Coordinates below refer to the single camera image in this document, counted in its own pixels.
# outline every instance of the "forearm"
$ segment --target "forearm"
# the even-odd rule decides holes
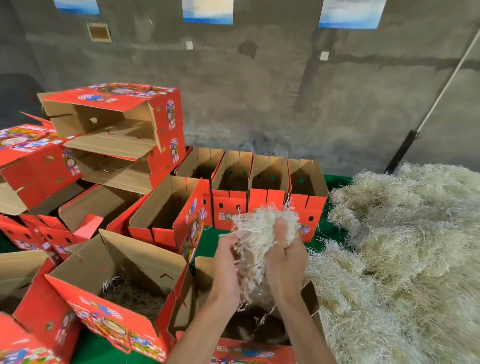
[[[165,364],[206,364],[211,362],[218,340],[231,318],[220,299],[208,297],[165,360]]]
[[[336,364],[300,295],[278,300],[277,306],[298,364]]]

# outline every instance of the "green mat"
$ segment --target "green mat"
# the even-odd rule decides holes
[[[324,178],[329,191],[334,188],[345,186],[351,181],[351,178],[342,176],[324,175]],[[312,242],[306,244],[306,246],[317,251],[321,251],[323,249],[323,244],[320,241],[320,238],[329,238],[338,242],[343,242],[346,236],[346,231],[339,230],[326,220],[329,207],[330,205],[327,203]],[[213,257],[218,244],[218,236],[226,232],[228,231],[214,228],[206,229],[202,234],[202,238],[198,244],[195,256]],[[5,235],[1,234],[0,253],[9,253],[15,251],[18,251],[18,249],[12,245],[12,243],[10,243]],[[113,348],[111,344],[103,337],[98,336],[84,328],[80,334],[80,338],[78,340],[71,363],[101,364],[103,361],[115,364],[126,364],[127,362],[129,364],[157,363],[155,360],[147,358],[146,356],[136,352],[125,354]]]

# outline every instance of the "person's left hand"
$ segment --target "person's left hand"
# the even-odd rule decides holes
[[[210,300],[221,302],[222,310],[226,310],[229,315],[233,315],[240,304],[240,278],[233,251],[237,241],[234,233],[218,239],[213,285],[209,295]]]

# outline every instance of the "paper sheet on wall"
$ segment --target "paper sheet on wall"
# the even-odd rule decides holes
[[[324,0],[319,28],[376,29],[386,0]]]
[[[53,0],[58,10],[81,15],[99,15],[96,0]]]
[[[186,23],[233,25],[233,0],[182,0]]]

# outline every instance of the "poster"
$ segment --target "poster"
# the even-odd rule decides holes
[[[324,0],[319,28],[376,29],[386,0]]]
[[[182,0],[186,23],[233,25],[233,0]]]
[[[53,0],[58,10],[80,15],[99,15],[96,0]]]

